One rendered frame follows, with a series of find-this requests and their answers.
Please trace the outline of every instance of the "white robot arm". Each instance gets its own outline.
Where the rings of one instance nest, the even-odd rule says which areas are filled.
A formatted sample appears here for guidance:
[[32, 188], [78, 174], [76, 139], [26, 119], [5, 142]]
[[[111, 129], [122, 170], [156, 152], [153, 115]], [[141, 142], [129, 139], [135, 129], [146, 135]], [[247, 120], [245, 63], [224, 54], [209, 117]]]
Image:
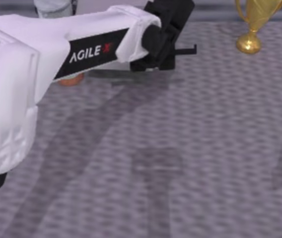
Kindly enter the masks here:
[[36, 105], [52, 82], [115, 61], [129, 62], [132, 71], [173, 69], [175, 55], [196, 54], [196, 47], [175, 50], [193, 8], [192, 0], [155, 0], [144, 10], [117, 5], [55, 19], [0, 16], [0, 176], [31, 149]]

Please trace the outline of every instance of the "white object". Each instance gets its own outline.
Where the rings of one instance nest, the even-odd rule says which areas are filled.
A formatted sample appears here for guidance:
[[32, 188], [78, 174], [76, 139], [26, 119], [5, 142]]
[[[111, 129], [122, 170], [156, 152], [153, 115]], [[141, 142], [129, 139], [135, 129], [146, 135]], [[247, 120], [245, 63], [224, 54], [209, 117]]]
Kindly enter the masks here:
[[32, 147], [36, 105], [70, 53], [69, 41], [128, 29], [115, 61], [131, 62], [148, 54], [141, 38], [151, 24], [160, 27], [160, 19], [129, 5], [56, 19], [0, 16], [0, 174], [21, 163]]

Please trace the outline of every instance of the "gray tablecloth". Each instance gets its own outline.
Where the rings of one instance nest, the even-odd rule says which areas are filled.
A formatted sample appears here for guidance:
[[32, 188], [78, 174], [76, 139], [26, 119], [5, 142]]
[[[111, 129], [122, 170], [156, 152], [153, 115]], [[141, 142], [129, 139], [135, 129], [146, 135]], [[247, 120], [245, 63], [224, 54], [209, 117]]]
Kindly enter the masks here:
[[282, 238], [282, 22], [190, 23], [166, 72], [53, 84], [0, 190], [0, 238]]

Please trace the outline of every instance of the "trophy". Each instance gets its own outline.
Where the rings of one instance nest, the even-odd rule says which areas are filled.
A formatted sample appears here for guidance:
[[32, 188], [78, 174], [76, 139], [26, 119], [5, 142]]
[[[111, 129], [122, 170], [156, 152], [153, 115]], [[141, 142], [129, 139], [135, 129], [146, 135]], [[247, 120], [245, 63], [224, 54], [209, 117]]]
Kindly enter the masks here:
[[281, 7], [282, 0], [246, 0], [246, 16], [244, 16], [240, 0], [236, 0], [239, 16], [249, 24], [249, 32], [237, 40], [238, 50], [246, 54], [257, 53], [261, 49], [261, 41], [257, 37], [257, 32]]

